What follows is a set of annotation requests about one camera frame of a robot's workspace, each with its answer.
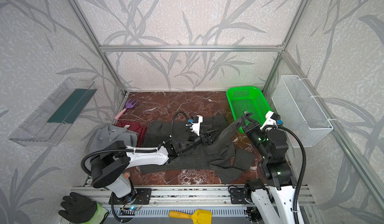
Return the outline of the green plastic basket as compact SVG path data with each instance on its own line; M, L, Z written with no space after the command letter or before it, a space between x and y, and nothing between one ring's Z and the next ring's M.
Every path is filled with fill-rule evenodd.
M264 124L266 114L271 111L262 91L254 86L230 88L227 90L227 99L235 121L246 111L253 114L251 119Z

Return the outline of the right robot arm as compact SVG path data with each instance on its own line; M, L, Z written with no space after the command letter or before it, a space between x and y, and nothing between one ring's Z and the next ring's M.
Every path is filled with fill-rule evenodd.
M303 215L299 206L299 194L304 179L307 157L304 146L293 131L282 126L280 116L269 112L264 124L247 113L241 117L241 128L262 156L259 162L266 183L260 179L247 181L245 199L255 205L257 213L266 224L302 224ZM302 167L298 178L286 160L290 134L302 151Z

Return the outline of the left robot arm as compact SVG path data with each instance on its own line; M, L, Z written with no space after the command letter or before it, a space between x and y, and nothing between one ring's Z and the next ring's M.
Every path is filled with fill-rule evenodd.
M138 133L115 126L97 131L90 153L81 162L85 173L92 177L94 188L105 188L118 199L132 198L137 192L126 169L138 166L171 165L189 156L196 147L211 144L210 133L178 135L156 147L138 147Z

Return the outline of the dark grey striped shirt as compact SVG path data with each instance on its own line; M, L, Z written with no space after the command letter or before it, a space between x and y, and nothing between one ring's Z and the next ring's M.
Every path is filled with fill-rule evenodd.
M255 162L255 155L244 149L235 149L232 137L238 132L240 122L228 124L224 115L204 118L204 127L215 133L211 146L198 145L185 157L177 158L173 164L158 166L146 165L140 167L141 174L151 174L170 170L212 170L223 184L229 184L239 179Z

